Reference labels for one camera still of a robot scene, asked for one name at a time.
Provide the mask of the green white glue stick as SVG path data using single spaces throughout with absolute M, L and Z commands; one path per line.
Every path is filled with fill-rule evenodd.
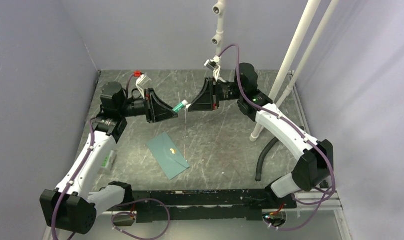
M 179 102 L 172 110 L 175 113 L 178 113 L 181 109 L 186 108 L 189 105 L 187 100 L 182 100 L 181 102 Z

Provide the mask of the teal envelope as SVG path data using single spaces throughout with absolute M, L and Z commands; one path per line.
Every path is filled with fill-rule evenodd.
M 190 168 L 184 155 L 166 132 L 152 138 L 146 145 L 169 180 Z M 172 154 L 170 149 L 175 149 L 176 154 Z

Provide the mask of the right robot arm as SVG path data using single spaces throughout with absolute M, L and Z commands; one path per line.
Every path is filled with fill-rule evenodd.
M 273 101 L 258 89 L 258 75 L 250 63 L 240 63 L 234 81 L 222 80 L 220 65 L 214 60 L 204 64 L 213 72 L 204 80 L 202 90 L 188 106 L 188 111 L 212 111 L 221 101 L 237 100 L 240 112 L 271 132 L 298 161 L 293 170 L 272 181 L 265 201 L 272 208 L 284 202 L 285 196 L 310 191 L 332 173 L 333 146 L 319 141 L 287 118 Z

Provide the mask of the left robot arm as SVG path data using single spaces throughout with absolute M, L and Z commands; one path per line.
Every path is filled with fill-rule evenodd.
M 57 230 L 83 235 L 101 213 L 133 205 L 132 186 L 125 182 L 112 181 L 97 193 L 89 193 L 102 163 L 123 134 L 127 117 L 144 116 L 148 123 L 156 123 L 176 118 L 179 111 L 162 101 L 153 88 L 135 98 L 117 81 L 102 87 L 100 100 L 99 113 L 88 121 L 89 135 L 73 166 L 53 190 L 45 189 L 39 198 L 54 240 Z

